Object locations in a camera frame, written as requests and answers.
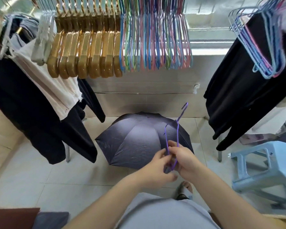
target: purple wire hanger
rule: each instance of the purple wire hanger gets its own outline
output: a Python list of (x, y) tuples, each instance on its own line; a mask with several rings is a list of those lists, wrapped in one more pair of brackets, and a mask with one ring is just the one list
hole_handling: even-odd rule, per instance
[[(180, 118), (183, 116), (183, 113), (185, 112), (185, 110), (187, 109), (187, 107), (188, 107), (188, 103), (185, 103), (184, 105), (183, 105), (183, 107), (181, 108), (181, 110), (183, 110), (182, 111), (182, 113), (181, 113), (181, 115), (178, 117), (178, 119), (176, 120), (176, 122), (177, 122), (177, 147), (179, 147), (179, 120), (180, 120)], [(170, 154), (170, 151), (168, 150), (168, 141), (167, 141), (167, 134), (166, 134), (166, 127), (168, 126), (168, 124), (165, 126), (165, 128), (164, 128), (164, 135), (165, 135), (165, 141), (166, 141), (166, 151), (167, 151), (167, 155), (169, 155)], [(175, 169), (175, 166), (176, 166), (176, 164), (177, 164), (177, 159), (175, 159), (175, 162), (174, 162), (174, 164), (170, 167), (170, 169), (171, 169), (171, 171), (173, 171), (174, 169)]]

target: umbrella canopy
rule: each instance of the umbrella canopy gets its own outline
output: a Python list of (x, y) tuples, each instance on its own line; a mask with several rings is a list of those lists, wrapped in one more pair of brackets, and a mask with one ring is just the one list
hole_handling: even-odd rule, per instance
[[(175, 120), (146, 112), (120, 116), (95, 140), (110, 165), (140, 169), (157, 151), (166, 148), (166, 124), (167, 139), (177, 141)], [(179, 143), (194, 153), (190, 136), (181, 126)]]

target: right hand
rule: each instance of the right hand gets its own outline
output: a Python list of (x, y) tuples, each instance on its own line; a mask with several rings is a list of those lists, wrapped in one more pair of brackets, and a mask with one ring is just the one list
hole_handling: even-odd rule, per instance
[(169, 151), (174, 154), (177, 158), (177, 165), (175, 170), (177, 170), (181, 177), (185, 180), (190, 181), (193, 177), (195, 169), (203, 165), (196, 156), (186, 147), (179, 144), (177, 147), (177, 142), (168, 141)]

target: white wall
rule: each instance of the white wall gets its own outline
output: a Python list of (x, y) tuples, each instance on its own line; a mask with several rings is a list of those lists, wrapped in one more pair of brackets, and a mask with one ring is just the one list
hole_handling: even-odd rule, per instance
[[(189, 102), (184, 117), (207, 115), (203, 94), (224, 56), (194, 56), (193, 67), (185, 70), (157, 70), (126, 73), (121, 78), (89, 79), (106, 116), (146, 111), (178, 117)], [(197, 95), (195, 84), (200, 84)], [(86, 109), (87, 116), (94, 116)]]

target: person's leg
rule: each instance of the person's leg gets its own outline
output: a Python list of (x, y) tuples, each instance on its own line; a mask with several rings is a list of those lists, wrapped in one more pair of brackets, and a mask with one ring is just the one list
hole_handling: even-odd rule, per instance
[(193, 199), (193, 189), (189, 182), (183, 181), (173, 197), (175, 200)]

